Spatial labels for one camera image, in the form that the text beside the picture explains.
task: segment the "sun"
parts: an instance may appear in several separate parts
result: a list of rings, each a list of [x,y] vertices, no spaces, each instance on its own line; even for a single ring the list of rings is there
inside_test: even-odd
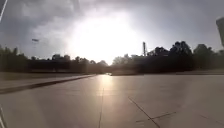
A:
[[[137,54],[141,38],[130,27],[123,13],[89,16],[77,22],[69,43],[69,52],[90,60],[105,60],[112,64],[116,56]]]

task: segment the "tree line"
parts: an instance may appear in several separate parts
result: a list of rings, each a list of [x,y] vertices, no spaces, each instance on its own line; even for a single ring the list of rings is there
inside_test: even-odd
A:
[[[224,68],[224,50],[214,52],[205,44],[191,50],[185,41],[176,42],[167,50],[156,47],[147,56],[128,54],[116,57],[111,66],[105,61],[95,62],[86,58],[54,54],[49,59],[28,58],[18,49],[0,46],[0,71],[7,72],[72,72],[106,73],[131,71],[132,73],[166,73],[190,70]]]
[[[112,66],[114,71],[132,71],[132,73],[166,73],[190,70],[224,68],[224,50],[214,52],[205,44],[198,44],[192,51],[185,41],[176,42],[167,50],[156,47],[147,56],[127,54],[116,57]]]
[[[0,71],[5,72],[71,72],[71,73],[104,73],[107,63],[102,60],[95,62],[86,58],[54,54],[49,59],[26,57],[18,53],[18,49],[2,48],[0,46]]]

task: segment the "grass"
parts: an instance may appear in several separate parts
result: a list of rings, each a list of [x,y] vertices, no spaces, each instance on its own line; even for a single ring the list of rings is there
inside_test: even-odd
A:
[[[72,73],[13,73],[0,72],[0,80],[21,80],[21,79],[36,79],[36,78],[55,78],[55,77],[69,77],[80,74]]]

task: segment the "road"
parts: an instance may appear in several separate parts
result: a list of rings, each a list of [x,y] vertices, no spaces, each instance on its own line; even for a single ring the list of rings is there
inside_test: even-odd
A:
[[[224,128],[224,76],[95,76],[0,95],[8,128]]]

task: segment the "cloud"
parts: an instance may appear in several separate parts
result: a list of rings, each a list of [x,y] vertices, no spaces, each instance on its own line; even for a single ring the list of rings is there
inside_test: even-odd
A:
[[[177,40],[221,49],[215,20],[224,15],[222,5],[223,0],[9,0],[0,23],[0,44],[29,56],[50,57],[65,51],[74,24],[91,13],[126,12],[149,49],[169,48]],[[42,42],[34,45],[32,38]]]

